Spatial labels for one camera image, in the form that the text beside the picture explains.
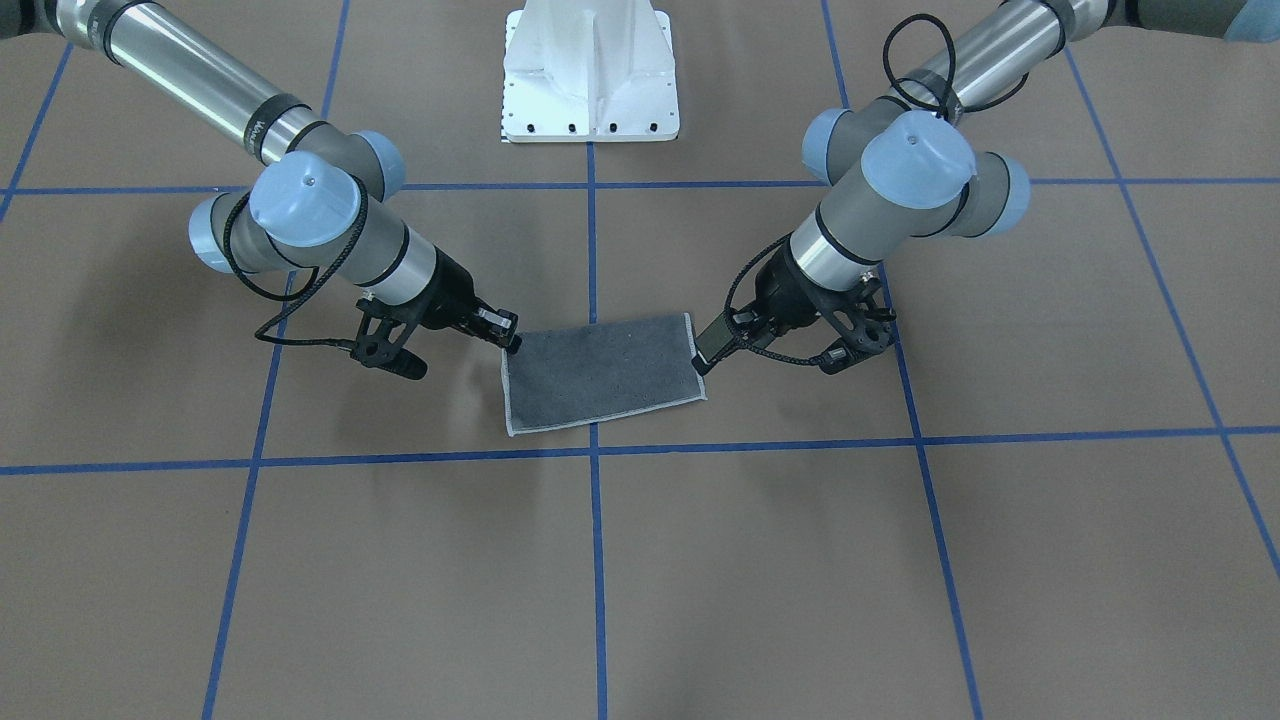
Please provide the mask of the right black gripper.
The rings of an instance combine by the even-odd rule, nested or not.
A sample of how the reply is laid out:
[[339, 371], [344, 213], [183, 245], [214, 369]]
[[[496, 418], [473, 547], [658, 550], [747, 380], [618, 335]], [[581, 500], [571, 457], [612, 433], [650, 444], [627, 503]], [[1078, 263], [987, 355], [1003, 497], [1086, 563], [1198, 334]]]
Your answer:
[[518, 315], [480, 301], [470, 272], [444, 251], [436, 250], [435, 260], [428, 286], [410, 302], [410, 323], [430, 331], [451, 328], [506, 352], [518, 352]]

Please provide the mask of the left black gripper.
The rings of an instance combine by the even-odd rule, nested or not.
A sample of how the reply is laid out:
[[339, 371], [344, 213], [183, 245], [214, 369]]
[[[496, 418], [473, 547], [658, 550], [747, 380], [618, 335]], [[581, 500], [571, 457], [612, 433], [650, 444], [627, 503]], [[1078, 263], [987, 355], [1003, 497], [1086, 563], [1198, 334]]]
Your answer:
[[[750, 331], [783, 336], [817, 323], [819, 311], [806, 293], [808, 281], [794, 269], [788, 241], [768, 254], [753, 281]], [[708, 375], [719, 363], [744, 347], [744, 331], [737, 313], [730, 307], [717, 315], [695, 341], [692, 366]]]

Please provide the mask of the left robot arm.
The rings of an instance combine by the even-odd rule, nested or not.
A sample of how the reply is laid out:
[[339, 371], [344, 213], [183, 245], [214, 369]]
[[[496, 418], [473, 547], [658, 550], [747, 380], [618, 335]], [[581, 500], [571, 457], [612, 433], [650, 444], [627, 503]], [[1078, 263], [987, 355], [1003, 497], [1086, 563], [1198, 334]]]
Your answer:
[[982, 238], [1025, 215], [1027, 170], [977, 152], [965, 117], [1009, 100], [1069, 44], [1121, 26], [1229, 42], [1277, 40], [1275, 1], [1002, 1], [909, 73], [881, 60], [888, 90], [860, 111], [829, 109], [806, 129], [803, 160], [828, 193], [799, 227], [746, 266], [754, 296], [731, 300], [694, 342], [700, 375], [737, 351], [836, 374], [893, 343], [895, 313], [877, 301], [876, 268], [908, 238]]

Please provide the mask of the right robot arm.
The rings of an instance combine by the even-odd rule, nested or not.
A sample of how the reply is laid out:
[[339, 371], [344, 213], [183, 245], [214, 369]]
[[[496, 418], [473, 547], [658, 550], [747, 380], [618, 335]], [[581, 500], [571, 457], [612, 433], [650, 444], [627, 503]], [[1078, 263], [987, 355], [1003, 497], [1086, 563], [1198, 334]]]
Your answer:
[[[483, 301], [463, 266], [388, 208], [406, 169], [385, 136], [340, 131], [160, 3], [5, 1], [3, 37], [26, 35], [58, 35], [134, 72], [262, 165], [248, 190], [201, 202], [188, 227], [206, 266], [280, 305], [257, 340], [338, 348], [410, 379], [426, 370], [406, 347], [420, 328], [518, 350], [518, 318]], [[334, 279], [361, 292], [355, 337], [285, 337], [283, 323]]]

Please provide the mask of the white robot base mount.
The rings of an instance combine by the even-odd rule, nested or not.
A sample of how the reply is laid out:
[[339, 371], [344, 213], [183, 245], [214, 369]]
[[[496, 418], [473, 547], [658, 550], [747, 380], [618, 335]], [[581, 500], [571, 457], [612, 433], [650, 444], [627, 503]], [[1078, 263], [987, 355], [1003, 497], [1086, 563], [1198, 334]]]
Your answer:
[[527, 1], [504, 22], [500, 137], [639, 143], [678, 137], [668, 13], [649, 1]]

